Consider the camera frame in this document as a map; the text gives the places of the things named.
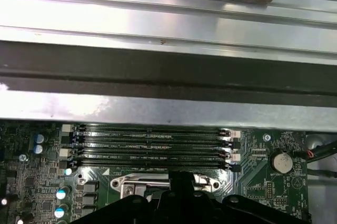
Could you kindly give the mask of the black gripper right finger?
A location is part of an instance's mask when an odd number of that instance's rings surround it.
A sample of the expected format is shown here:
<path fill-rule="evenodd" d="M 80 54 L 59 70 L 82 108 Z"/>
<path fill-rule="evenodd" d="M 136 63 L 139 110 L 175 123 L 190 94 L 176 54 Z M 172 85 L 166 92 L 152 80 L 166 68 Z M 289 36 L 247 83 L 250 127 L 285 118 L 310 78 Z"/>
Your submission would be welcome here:
<path fill-rule="evenodd" d="M 309 223 L 240 195 L 218 202 L 194 183 L 193 174 L 183 172 L 183 223 Z"/>

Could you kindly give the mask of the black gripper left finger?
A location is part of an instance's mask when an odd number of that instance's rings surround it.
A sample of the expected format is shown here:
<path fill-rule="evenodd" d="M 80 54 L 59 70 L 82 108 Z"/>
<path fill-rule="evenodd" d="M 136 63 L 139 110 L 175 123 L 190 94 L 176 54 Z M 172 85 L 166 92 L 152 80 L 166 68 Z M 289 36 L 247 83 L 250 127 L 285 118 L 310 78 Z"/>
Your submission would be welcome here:
<path fill-rule="evenodd" d="M 170 189 L 154 203 L 127 196 L 91 214 L 89 223 L 183 223 L 183 173 L 169 173 Z"/>

